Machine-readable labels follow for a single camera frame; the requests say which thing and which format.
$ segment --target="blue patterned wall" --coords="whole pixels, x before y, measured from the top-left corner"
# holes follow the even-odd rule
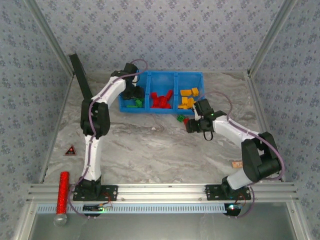
[[[283,0],[37,0],[87,72],[144,58],[158,70],[246,70]]]
[[[254,79],[296,182],[312,235],[320,239],[320,2],[298,1]]]
[[[36,183],[69,77],[23,2],[0,3],[0,239],[10,239]]]

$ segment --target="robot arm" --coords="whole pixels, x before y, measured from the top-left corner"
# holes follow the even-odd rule
[[[270,133],[260,134],[241,126],[230,118],[228,120],[227,114],[224,112],[214,112],[207,99],[197,101],[193,106],[193,111],[195,119],[190,119],[186,124],[188,133],[203,133],[206,139],[206,132],[211,132],[212,138],[213,132],[216,132],[241,148],[243,168],[222,180],[221,187],[227,196],[248,184],[256,183],[281,170],[281,164],[276,154],[266,144],[248,134],[250,132],[260,136],[277,149],[275,140]]]
[[[134,64],[127,63],[124,70],[111,74],[108,83],[96,96],[82,102],[80,126],[85,135],[85,159],[79,187],[89,199],[96,199],[101,190],[100,160],[103,139],[110,129],[109,106],[120,94],[125,100],[144,98],[144,89],[135,85],[138,77],[133,74],[137,71]]]

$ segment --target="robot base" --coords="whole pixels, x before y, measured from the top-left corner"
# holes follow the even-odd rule
[[[251,200],[251,194],[248,187],[242,187],[228,194],[222,189],[221,184],[205,185],[206,199],[208,201],[225,201],[225,200]]]
[[[74,189],[73,201],[116,201],[117,185],[101,185],[101,177],[97,181],[83,179]]]

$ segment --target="metal frame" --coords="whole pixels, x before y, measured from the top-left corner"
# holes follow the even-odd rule
[[[229,201],[207,201],[206,184],[118,184],[118,197],[115,206],[166,206],[184,204],[188,206],[212,206],[233,203]],[[259,182],[252,186],[256,203],[287,203],[292,225],[299,240],[310,240],[305,231],[306,222],[301,215],[296,187],[292,182]],[[20,221],[17,225],[15,240],[27,240],[39,206],[54,206],[57,203],[59,185],[57,183],[32,184],[26,199]],[[74,202],[80,207],[84,202]]]
[[[265,59],[269,49],[274,43],[278,33],[281,31],[283,25],[285,24],[289,14],[296,5],[298,0],[284,0],[281,8],[277,12],[277,15],[269,28],[268,33],[259,47],[254,59],[249,67],[250,77],[254,77],[261,63]]]
[[[291,6],[290,11],[292,10],[292,8],[296,4],[296,2],[297,2],[296,0],[292,1],[293,5]],[[248,90],[249,90],[250,95],[252,97],[252,103],[253,103],[255,112],[257,114],[257,121],[258,121],[258,124],[259,124],[259,128],[260,128],[260,130],[262,132],[265,132],[265,131],[270,132],[270,127],[269,127],[269,124],[268,124],[268,121],[267,121],[267,118],[266,118],[266,115],[265,115],[265,112],[264,112],[264,108],[262,106],[261,99],[259,97],[259,93],[258,93],[256,84],[253,81],[252,74],[251,73],[247,74],[246,72],[244,72],[243,74],[244,74],[244,78],[245,78],[245,80],[247,82],[247,85],[248,85]],[[297,239],[299,239],[299,240],[300,239],[302,239],[302,240],[312,240],[313,238],[311,237],[311,232],[310,232],[310,229],[308,227],[308,224],[307,224],[307,221],[306,221],[306,217],[305,217],[305,215],[303,213],[303,210],[302,210],[302,207],[301,207],[301,203],[299,201],[297,201],[297,202],[293,202],[293,201],[287,202],[287,208],[288,208],[288,211],[289,211],[289,214],[290,214],[291,222],[292,222],[292,225],[293,225],[293,228],[294,228],[294,231],[295,231]]]
[[[50,160],[51,154],[52,154],[52,152],[54,150],[54,146],[55,146],[55,143],[56,143],[56,140],[57,140],[57,136],[58,136],[58,132],[59,132],[60,123],[61,123],[62,117],[64,115],[64,112],[65,112],[65,107],[66,107],[67,99],[68,99],[69,92],[70,92],[70,89],[71,89],[71,84],[74,81],[74,79],[75,79],[74,75],[72,77],[70,77],[68,86],[66,87],[66,91],[65,91],[65,94],[64,94],[63,102],[62,102],[62,107],[60,109],[59,116],[58,116],[57,122],[56,122],[55,127],[54,127],[54,132],[53,132],[53,135],[52,135],[50,146],[48,148],[48,152],[46,153],[46,156],[45,156],[45,159],[44,159],[44,163],[43,163],[43,166],[42,166],[42,170],[41,170],[41,173],[40,173],[40,177],[39,177],[39,180],[38,180],[39,183],[43,183],[44,180],[45,180],[45,176],[46,176],[46,171],[47,171],[47,168],[48,168],[49,160]]]
[[[45,36],[47,42],[51,46],[56,58],[61,63],[64,71],[68,76],[73,75],[73,69],[70,62],[68,61],[64,51],[61,49],[54,33],[52,32],[49,24],[46,21],[45,16],[41,12],[37,2],[35,0],[24,0],[25,5],[29,8],[31,14],[34,17],[34,20],[38,23],[40,29],[42,30],[43,35]]]

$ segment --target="triangular warning sticker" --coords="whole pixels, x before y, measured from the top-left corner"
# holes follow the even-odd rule
[[[64,156],[75,156],[77,155],[75,147],[73,145],[71,145],[71,147],[69,147],[68,151],[65,152]]]

